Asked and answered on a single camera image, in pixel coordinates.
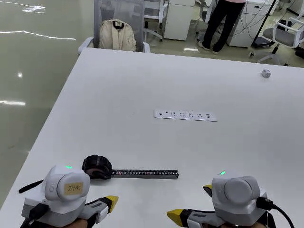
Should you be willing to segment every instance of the hand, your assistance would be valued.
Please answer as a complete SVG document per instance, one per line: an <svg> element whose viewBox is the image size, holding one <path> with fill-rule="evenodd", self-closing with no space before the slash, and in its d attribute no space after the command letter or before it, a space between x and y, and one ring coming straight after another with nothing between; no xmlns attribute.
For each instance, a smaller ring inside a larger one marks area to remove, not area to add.
<svg viewBox="0 0 304 228"><path fill-rule="evenodd" d="M209 225L205 225L203 226L204 228L210 228L211 226ZM233 225L222 225L220 226L220 228L236 228L236 226ZM256 223L251 227L247 227L247 228L266 228L264 225L260 224L260 223Z"/></svg>
<svg viewBox="0 0 304 228"><path fill-rule="evenodd" d="M87 221L80 219L70 225L65 226L64 228L87 228Z"/></svg>
<svg viewBox="0 0 304 228"><path fill-rule="evenodd" d="M221 228L232 228L235 226L229 226L229 225L222 225ZM250 228L266 228L264 225L262 225L261 223L255 223L252 227Z"/></svg>

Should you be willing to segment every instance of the white table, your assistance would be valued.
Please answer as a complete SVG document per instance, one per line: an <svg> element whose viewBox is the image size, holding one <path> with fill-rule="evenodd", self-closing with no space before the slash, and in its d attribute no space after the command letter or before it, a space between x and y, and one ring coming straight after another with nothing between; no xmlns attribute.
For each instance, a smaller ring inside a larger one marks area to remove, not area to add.
<svg viewBox="0 0 304 228"><path fill-rule="evenodd" d="M260 76L267 68L269 79ZM55 164L100 154L115 168L179 168L177 180L94 182L88 200L117 195L103 228L174 228L171 209L211 210L202 186L224 169L253 175L302 227L304 69L85 49L1 209L18 228L17 190ZM212 111L218 122L153 118L154 109ZM287 228L273 212L278 228Z"/></svg>

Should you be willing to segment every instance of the power outlet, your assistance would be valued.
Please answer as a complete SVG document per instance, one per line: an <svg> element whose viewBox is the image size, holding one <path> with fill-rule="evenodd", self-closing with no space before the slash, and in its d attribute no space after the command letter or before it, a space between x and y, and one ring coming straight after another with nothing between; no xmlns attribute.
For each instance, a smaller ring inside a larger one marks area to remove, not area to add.
<svg viewBox="0 0 304 228"><path fill-rule="evenodd" d="M155 110L154 117L163 119L217 121L211 113L194 111Z"/></svg>

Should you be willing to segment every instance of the black pants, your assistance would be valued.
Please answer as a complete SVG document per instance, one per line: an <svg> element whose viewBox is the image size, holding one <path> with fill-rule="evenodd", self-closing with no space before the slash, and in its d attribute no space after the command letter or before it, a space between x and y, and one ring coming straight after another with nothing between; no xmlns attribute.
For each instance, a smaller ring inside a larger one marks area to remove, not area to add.
<svg viewBox="0 0 304 228"><path fill-rule="evenodd" d="M209 25L203 41L204 47L210 48L212 37L221 21L226 16L223 32L218 42L214 45L213 50L219 52L224 47L244 5L245 3L235 3L226 0L219 0L210 17Z"/></svg>

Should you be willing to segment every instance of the pink shirt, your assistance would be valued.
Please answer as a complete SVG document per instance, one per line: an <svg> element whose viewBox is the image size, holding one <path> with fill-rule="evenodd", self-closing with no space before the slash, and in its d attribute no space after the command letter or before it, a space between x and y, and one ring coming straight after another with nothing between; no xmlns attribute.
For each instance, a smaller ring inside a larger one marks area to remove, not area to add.
<svg viewBox="0 0 304 228"><path fill-rule="evenodd" d="M244 2L246 2L246 0L225 0L225 1L230 1L230 2L234 2L234 3L244 3Z"/></svg>

